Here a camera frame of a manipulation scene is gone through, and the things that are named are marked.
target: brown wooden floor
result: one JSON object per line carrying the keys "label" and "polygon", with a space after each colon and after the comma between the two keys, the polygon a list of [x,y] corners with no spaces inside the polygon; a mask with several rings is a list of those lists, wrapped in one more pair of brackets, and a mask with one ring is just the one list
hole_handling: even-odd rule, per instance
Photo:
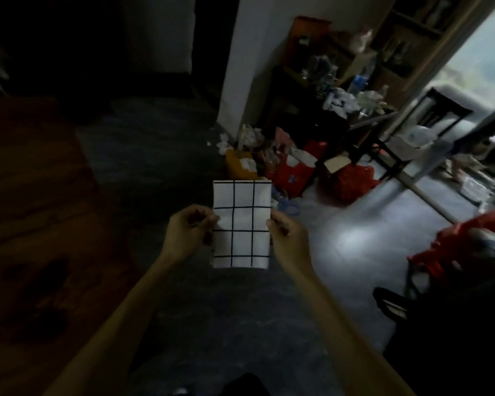
{"label": "brown wooden floor", "polygon": [[0,98],[0,395],[40,394],[137,274],[53,99]]}

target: white square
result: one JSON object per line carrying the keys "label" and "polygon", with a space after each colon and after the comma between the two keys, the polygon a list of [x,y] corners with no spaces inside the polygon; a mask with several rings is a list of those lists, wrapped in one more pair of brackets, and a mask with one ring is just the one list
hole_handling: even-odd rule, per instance
{"label": "white square", "polygon": [[253,232],[253,255],[270,255],[269,232]]}
{"label": "white square", "polygon": [[251,257],[233,257],[233,266],[238,268],[251,268]]}
{"label": "white square", "polygon": [[214,255],[231,255],[232,232],[214,232]]}
{"label": "white square", "polygon": [[270,219],[270,208],[254,208],[253,211],[253,229],[256,231],[267,231],[266,220]]}
{"label": "white square", "polygon": [[253,209],[235,208],[233,214],[233,230],[234,231],[251,231],[253,228],[251,222],[253,220]]}
{"label": "white square", "polygon": [[251,232],[233,232],[233,255],[251,256]]}
{"label": "white square", "polygon": [[253,257],[253,268],[268,269],[270,259],[268,257]]}
{"label": "white square", "polygon": [[255,182],[255,201],[258,207],[271,206],[271,182]]}
{"label": "white square", "polygon": [[213,184],[214,204],[213,207],[233,207],[233,183]]}
{"label": "white square", "polygon": [[231,257],[213,258],[214,268],[231,268]]}
{"label": "white square", "polygon": [[253,182],[235,183],[235,207],[251,207],[253,205]]}
{"label": "white square", "polygon": [[214,213],[220,217],[215,224],[215,229],[226,229],[231,231],[233,229],[233,209],[232,208],[218,208],[214,210]]}

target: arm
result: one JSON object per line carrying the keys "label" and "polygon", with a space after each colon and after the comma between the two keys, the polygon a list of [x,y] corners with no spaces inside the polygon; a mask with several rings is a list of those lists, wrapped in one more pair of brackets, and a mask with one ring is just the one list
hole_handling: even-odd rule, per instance
{"label": "arm", "polygon": [[[203,220],[191,226],[189,222],[195,219]],[[158,259],[44,396],[123,392],[132,358],[158,306],[162,279],[175,264],[192,254],[217,219],[213,210],[196,205],[171,217]]]}
{"label": "arm", "polygon": [[347,395],[414,396],[411,388],[357,331],[323,286],[311,264],[308,232],[284,213],[267,221],[275,255],[308,301],[334,368]]}

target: grid pattern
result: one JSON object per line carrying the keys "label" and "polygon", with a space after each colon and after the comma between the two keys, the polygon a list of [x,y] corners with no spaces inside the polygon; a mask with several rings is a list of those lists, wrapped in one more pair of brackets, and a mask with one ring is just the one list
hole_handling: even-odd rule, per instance
{"label": "grid pattern", "polygon": [[267,268],[270,235],[271,182],[268,180],[214,181],[215,213],[213,266]]}

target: hand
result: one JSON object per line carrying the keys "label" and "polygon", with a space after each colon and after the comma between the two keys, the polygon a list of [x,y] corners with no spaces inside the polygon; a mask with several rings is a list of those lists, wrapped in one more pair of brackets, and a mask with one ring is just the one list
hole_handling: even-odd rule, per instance
{"label": "hand", "polygon": [[202,244],[216,221],[218,216],[209,207],[194,204],[178,211],[170,218],[159,259],[169,263],[185,260]]}
{"label": "hand", "polygon": [[271,210],[271,219],[266,221],[266,226],[273,239],[275,256],[284,270],[294,279],[315,277],[306,228],[277,210]]}

